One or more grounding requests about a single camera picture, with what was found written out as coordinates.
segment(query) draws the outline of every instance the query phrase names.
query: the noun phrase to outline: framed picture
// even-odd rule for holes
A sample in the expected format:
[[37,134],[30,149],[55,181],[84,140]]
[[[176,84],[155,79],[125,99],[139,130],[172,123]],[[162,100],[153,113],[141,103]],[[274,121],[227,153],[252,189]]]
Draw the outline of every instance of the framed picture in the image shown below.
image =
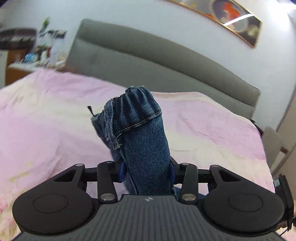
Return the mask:
[[252,47],[256,46],[262,22],[233,0],[168,0],[192,9],[220,23],[241,37]]

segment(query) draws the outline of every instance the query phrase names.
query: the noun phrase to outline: denim fabric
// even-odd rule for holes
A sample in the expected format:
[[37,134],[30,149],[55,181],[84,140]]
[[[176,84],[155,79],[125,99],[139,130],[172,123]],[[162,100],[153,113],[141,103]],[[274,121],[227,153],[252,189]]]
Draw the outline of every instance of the denim fabric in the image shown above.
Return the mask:
[[114,160],[120,155],[124,159],[131,194],[174,194],[161,109],[149,90],[143,86],[126,89],[91,120]]

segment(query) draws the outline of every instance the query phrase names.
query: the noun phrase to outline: pink bedsheet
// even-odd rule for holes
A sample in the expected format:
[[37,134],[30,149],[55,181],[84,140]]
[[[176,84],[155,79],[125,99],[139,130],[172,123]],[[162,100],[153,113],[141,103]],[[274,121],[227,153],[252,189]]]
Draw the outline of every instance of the pink bedsheet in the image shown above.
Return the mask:
[[[19,233],[12,204],[23,192],[62,170],[112,159],[92,127],[94,113],[125,88],[95,78],[35,72],[0,90],[0,240]],[[207,169],[218,164],[274,191],[257,129],[209,97],[197,93],[152,93],[163,111],[171,155]],[[126,193],[115,184],[119,195]],[[87,192],[95,197],[95,183]],[[200,192],[207,193],[206,185]]]

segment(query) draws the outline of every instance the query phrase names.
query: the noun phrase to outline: circular pad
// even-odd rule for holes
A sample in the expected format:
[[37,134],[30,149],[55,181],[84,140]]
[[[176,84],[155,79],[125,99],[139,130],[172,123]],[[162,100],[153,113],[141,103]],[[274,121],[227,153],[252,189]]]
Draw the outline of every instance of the circular pad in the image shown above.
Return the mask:
[[69,232],[83,225],[94,211],[92,198],[75,185],[41,184],[19,196],[12,208],[21,230],[41,235]]
[[56,213],[68,205],[68,199],[59,194],[43,195],[33,203],[35,209],[42,213]]
[[247,180],[220,183],[202,208],[221,229],[246,235],[273,231],[284,214],[280,197]]
[[233,209],[240,212],[254,212],[263,205],[261,198],[247,193],[238,193],[230,196],[228,203]]

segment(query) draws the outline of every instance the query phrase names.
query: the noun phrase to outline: bedroom wall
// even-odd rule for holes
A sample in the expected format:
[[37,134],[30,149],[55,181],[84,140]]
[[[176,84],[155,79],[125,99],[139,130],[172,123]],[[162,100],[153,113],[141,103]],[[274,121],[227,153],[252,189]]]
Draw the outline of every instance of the bedroom wall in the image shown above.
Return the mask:
[[276,128],[296,81],[296,33],[276,0],[237,0],[263,21],[258,45],[250,48],[232,32],[193,11],[164,0],[10,0],[6,27],[67,30],[65,49],[83,18],[130,26],[185,45],[220,63],[261,90],[254,120]]

